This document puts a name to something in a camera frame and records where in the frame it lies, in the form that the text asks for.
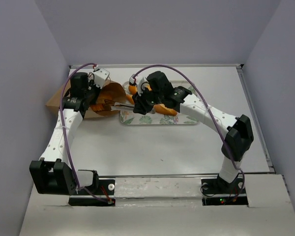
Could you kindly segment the metal kitchen tongs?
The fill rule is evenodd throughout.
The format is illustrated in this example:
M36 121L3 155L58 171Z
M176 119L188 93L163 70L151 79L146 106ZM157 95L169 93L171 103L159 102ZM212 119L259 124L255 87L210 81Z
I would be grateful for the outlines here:
M135 102L134 105L128 103L120 103L114 101L114 104L111 106L113 111L132 111L133 113L140 114L155 114L153 107L148 105L147 107L142 105L140 102Z

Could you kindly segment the long seeded fake baguette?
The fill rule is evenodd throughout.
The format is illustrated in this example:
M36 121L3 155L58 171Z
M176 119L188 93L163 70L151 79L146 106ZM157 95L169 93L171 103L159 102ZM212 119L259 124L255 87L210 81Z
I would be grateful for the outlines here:
M170 109L165 107L164 104L157 104L153 106L154 110L156 113L159 114L163 114L163 115L167 115L167 116L176 116L177 115L177 111L175 111L174 109Z

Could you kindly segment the ridged orange fake bread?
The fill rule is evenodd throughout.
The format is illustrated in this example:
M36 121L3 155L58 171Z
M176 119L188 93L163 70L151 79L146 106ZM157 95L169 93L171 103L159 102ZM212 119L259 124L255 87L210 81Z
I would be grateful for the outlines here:
M103 103L90 104L90 108L101 116L107 116L113 111L111 108L113 104L114 101L105 99Z

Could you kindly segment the pale crusty fake bread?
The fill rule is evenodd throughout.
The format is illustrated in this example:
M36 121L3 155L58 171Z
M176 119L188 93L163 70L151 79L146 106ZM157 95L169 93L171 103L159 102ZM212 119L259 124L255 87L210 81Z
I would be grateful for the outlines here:
M128 86L128 91L129 91L129 94L126 95L126 98L127 100L132 104L134 105L134 101L132 99L132 96L135 95L137 93L137 87L136 86L132 86L132 85L129 85Z

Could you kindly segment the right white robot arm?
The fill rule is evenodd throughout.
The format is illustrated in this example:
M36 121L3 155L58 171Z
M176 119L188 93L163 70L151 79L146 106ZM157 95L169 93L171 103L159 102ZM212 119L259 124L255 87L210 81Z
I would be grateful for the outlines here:
M243 156L254 141L250 118L246 115L229 115L208 105L189 89L174 87L161 71L153 72L147 77L133 75L129 84L137 89L132 96L134 113L145 115L155 105L163 104L166 108L197 119L218 133L223 142L221 151L224 160L216 186L223 193L232 190Z

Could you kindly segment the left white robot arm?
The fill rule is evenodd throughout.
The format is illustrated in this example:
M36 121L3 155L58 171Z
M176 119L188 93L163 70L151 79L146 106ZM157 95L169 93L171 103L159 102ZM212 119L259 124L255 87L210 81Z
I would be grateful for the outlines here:
M75 170L70 147L90 103L97 100L108 75L103 70L70 75L70 88L61 92L58 121L50 141L39 160L29 166L38 193L73 195L82 189L88 194L98 191L97 171Z

